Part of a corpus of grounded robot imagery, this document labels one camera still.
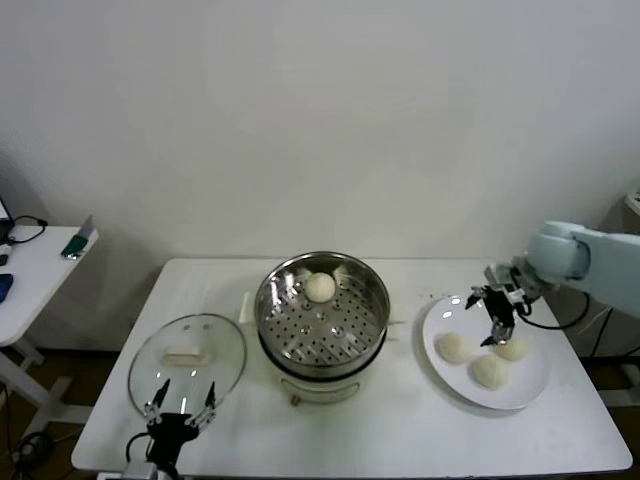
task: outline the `glass pot lid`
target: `glass pot lid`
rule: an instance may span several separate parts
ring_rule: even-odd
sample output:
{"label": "glass pot lid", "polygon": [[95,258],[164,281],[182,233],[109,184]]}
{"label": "glass pot lid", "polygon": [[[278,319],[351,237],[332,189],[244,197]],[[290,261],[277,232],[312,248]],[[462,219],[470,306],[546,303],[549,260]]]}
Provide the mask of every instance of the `glass pot lid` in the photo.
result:
{"label": "glass pot lid", "polygon": [[129,370],[129,398],[144,406],[170,380],[160,412],[198,413],[215,382],[218,406],[235,387],[247,361],[244,335],[221,315],[200,313],[165,325],[140,347]]}

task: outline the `desk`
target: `desk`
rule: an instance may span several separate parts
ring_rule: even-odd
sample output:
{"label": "desk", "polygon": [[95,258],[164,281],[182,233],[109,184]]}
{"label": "desk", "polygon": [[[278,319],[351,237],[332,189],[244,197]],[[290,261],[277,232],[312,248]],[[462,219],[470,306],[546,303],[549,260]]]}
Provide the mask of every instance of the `desk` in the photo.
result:
{"label": "desk", "polygon": [[[19,226],[14,228],[16,238],[29,238],[40,227]],[[14,346],[25,358],[42,362],[42,356],[22,336],[38,314],[47,305],[69,274],[78,266],[77,261],[65,260],[60,252],[78,227],[47,227],[46,231],[33,241],[16,245],[9,262],[0,267],[0,273],[12,273],[13,287],[7,298],[0,303],[0,346]],[[92,235],[86,251],[91,249],[98,235]],[[48,421],[84,423],[91,411],[90,407],[64,405],[59,399],[71,383],[71,378],[56,380],[50,391],[45,390],[6,356],[0,354],[0,377],[20,396],[38,407],[38,413],[27,427],[25,435],[44,429]]]}
{"label": "desk", "polygon": [[[190,313],[238,319],[246,292],[279,260],[172,260],[164,267],[75,447],[81,470],[122,471],[127,440],[145,430],[127,394],[142,343]],[[248,360],[214,422],[184,446],[178,470],[195,477],[401,478],[552,475],[629,468],[631,454],[561,332],[536,330],[552,365],[544,393],[521,411],[499,412],[455,394],[418,343],[433,298],[483,284],[486,260],[370,260],[404,321],[368,368],[361,391],[332,405],[293,407],[255,334]],[[532,320],[557,325],[544,301]],[[519,324],[518,328],[531,328]],[[144,458],[146,442],[134,444]]]}

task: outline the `white plate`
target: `white plate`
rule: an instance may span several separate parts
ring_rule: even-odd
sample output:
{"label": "white plate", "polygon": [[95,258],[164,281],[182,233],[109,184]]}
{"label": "white plate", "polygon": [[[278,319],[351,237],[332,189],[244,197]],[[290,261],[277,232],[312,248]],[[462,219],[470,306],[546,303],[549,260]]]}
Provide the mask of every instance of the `white plate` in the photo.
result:
{"label": "white plate", "polygon": [[[475,403],[498,410],[526,407],[544,391],[549,381],[549,362],[540,342],[524,325],[516,325],[513,338],[522,338],[527,342],[527,355],[518,362],[498,357],[511,369],[511,382],[498,390],[483,387],[474,380],[470,367],[476,358],[493,353],[492,347],[480,347],[491,333],[491,320],[482,302],[469,310],[464,309],[465,303],[463,297],[447,297],[427,313],[422,339],[431,364],[451,388]],[[464,335],[473,346],[473,356],[467,363],[453,365],[438,354],[436,340],[450,332]]]}

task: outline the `steamed bun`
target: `steamed bun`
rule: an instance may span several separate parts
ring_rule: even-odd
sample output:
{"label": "steamed bun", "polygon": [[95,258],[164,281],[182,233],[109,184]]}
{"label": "steamed bun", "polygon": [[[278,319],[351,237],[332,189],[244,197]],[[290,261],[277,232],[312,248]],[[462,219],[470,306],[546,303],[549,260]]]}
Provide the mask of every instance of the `steamed bun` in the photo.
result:
{"label": "steamed bun", "polygon": [[442,358],[454,365],[460,365],[471,358],[469,342],[457,333],[447,333],[438,338],[436,350]]}
{"label": "steamed bun", "polygon": [[307,279],[304,293],[312,302],[325,303],[333,298],[336,293],[336,282],[331,275],[326,273],[314,273]]}
{"label": "steamed bun", "polygon": [[484,355],[471,364],[476,381],[491,390],[498,390],[511,381],[511,370],[494,354]]}
{"label": "steamed bun", "polygon": [[517,362],[529,352],[529,346],[521,338],[513,338],[506,345],[496,345],[493,347],[493,351],[505,360]]}

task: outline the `table leg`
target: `table leg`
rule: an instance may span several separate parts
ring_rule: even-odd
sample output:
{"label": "table leg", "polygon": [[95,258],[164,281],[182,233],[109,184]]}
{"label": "table leg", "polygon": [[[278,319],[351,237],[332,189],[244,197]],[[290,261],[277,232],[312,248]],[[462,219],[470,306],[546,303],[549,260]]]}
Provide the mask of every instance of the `table leg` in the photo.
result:
{"label": "table leg", "polygon": [[0,377],[4,382],[13,385],[20,396],[36,407],[42,407],[51,401],[49,392],[42,385],[2,353],[0,353]]}
{"label": "table leg", "polygon": [[22,337],[16,343],[11,345],[11,348],[16,349],[20,355],[22,355],[25,360],[31,360],[31,363],[35,363],[36,365],[42,365],[44,362],[44,356],[36,350],[36,347],[33,346],[31,342],[29,342],[25,337]]}
{"label": "table leg", "polygon": [[49,422],[84,425],[89,419],[92,407],[66,405],[61,402],[62,396],[71,385],[71,377],[58,378],[51,390],[46,390],[19,366],[0,353],[0,378],[6,383],[11,383],[20,396],[38,407],[38,411],[24,435],[44,430]]}

